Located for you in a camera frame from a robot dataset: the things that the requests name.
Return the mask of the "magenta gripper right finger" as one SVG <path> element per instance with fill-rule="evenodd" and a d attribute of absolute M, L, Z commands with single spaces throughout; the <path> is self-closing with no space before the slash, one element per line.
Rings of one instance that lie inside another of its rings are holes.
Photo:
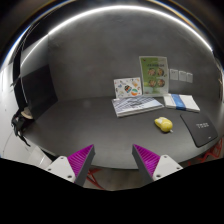
<path fill-rule="evenodd" d="M 132 146 L 132 155 L 144 182 L 154 182 L 182 169 L 168 155 L 159 156 L 136 144 Z"/>

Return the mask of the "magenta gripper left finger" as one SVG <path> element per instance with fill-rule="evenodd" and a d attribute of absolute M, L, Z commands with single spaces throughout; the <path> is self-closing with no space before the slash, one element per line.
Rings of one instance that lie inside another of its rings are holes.
<path fill-rule="evenodd" d="M 58 157 L 46 168 L 46 171 L 82 186 L 94 156 L 94 145 L 89 145 L 68 157 Z"/>

